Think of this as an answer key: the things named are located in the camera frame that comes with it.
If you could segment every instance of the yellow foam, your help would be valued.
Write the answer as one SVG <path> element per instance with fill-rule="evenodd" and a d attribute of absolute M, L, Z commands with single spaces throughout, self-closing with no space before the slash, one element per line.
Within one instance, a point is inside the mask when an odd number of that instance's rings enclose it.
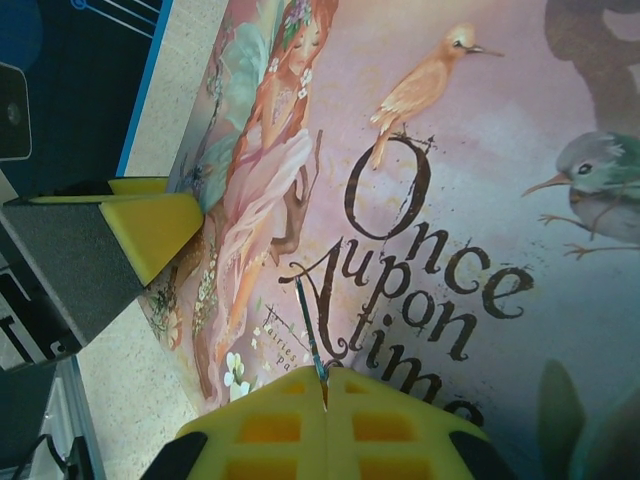
<path fill-rule="evenodd" d="M 189 478 L 325 480 L 324 413 L 315 369 L 299 368 L 185 425 L 178 437 L 208 437 Z"/>
<path fill-rule="evenodd" d="M 145 286 L 203 222 L 198 202 L 184 193 L 131 196 L 101 203 L 100 211 Z"/>
<path fill-rule="evenodd" d="M 114 195 L 159 194 L 167 191 L 167 177 L 123 177 L 109 180 Z"/>
<path fill-rule="evenodd" d="M 329 374 L 328 479 L 472 480 L 448 439 L 466 420 L 346 368 Z"/>
<path fill-rule="evenodd" d="M 467 480 L 449 434 L 475 425 L 346 368 L 299 368 L 183 427 L 207 443 L 189 480 Z"/>

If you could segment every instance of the book cover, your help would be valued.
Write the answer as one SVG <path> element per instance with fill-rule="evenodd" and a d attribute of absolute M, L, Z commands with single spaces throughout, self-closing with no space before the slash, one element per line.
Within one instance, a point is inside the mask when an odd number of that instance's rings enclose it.
<path fill-rule="evenodd" d="M 633 0 L 230 0 L 170 177 L 205 223 L 141 299 L 194 405 L 312 362 L 300 276 L 328 364 L 522 478 L 636 478 L 639 84 Z"/>

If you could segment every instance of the gray foam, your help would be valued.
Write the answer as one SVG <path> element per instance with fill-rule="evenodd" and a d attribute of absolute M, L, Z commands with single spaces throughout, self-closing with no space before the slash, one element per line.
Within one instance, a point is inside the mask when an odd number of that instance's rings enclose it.
<path fill-rule="evenodd" d="M 82 346 L 142 291 L 97 204 L 13 204 L 0 222 Z"/>

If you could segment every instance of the bird beak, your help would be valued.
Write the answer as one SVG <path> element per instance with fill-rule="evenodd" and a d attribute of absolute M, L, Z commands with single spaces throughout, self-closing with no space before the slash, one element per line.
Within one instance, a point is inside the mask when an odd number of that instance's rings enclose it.
<path fill-rule="evenodd" d="M 559 173 L 553 178 L 550 178 L 546 182 L 539 183 L 538 185 L 534 185 L 529 188 L 526 192 L 522 194 L 523 197 L 529 195 L 530 193 L 535 192 L 536 190 L 540 190 L 541 188 L 553 187 L 555 185 L 571 185 L 571 179 L 567 177 L 564 173 Z"/>
<path fill-rule="evenodd" d="M 495 50 L 487 50 L 480 45 L 474 45 L 467 48 L 467 53 L 484 53 L 486 55 L 493 55 L 494 57 L 504 57 L 504 53 L 496 52 Z"/>

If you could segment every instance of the bird feet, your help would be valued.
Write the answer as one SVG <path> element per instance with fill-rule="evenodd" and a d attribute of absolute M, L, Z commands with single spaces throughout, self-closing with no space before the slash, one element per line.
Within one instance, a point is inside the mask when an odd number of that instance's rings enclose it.
<path fill-rule="evenodd" d="M 402 138 L 405 140 L 413 140 L 412 138 L 409 138 L 409 135 L 407 135 L 407 124 L 405 122 L 402 122 L 402 131 L 401 132 L 393 132 L 393 136 L 395 138 Z"/>
<path fill-rule="evenodd" d="M 575 220 L 572 220 L 570 218 L 559 217 L 557 215 L 549 215 L 545 213 L 543 215 L 540 215 L 540 218 L 538 218 L 538 221 L 544 223 L 545 227 L 549 225 L 551 222 L 553 222 L 554 220 L 568 222 L 573 225 L 577 225 L 578 227 L 584 228 L 584 225 L 582 225 L 580 222 L 576 222 Z"/>
<path fill-rule="evenodd" d="M 577 245 L 575 243 L 567 243 L 567 244 L 565 244 L 565 247 L 571 247 L 572 250 L 569 250 L 568 252 L 566 252 L 564 254 L 564 256 L 568 257 L 569 255 L 575 255 L 576 256 L 576 260 L 580 260 L 587 253 L 593 253 L 593 252 L 603 252 L 603 251 L 606 251 L 606 250 L 636 250 L 636 251 L 640 250 L 640 247 L 585 248 L 585 247 L 581 247 L 580 245 Z"/>
<path fill-rule="evenodd" d="M 600 248 L 585 248 L 585 247 L 581 247 L 580 245 L 577 245 L 575 243 L 565 243 L 564 246 L 565 247 L 571 247 L 571 250 L 569 250 L 568 252 L 565 252 L 564 256 L 568 257 L 569 255 L 575 255 L 576 256 L 576 260 L 580 260 L 587 253 L 593 253 L 593 252 L 597 252 L 598 250 L 601 250 Z"/>

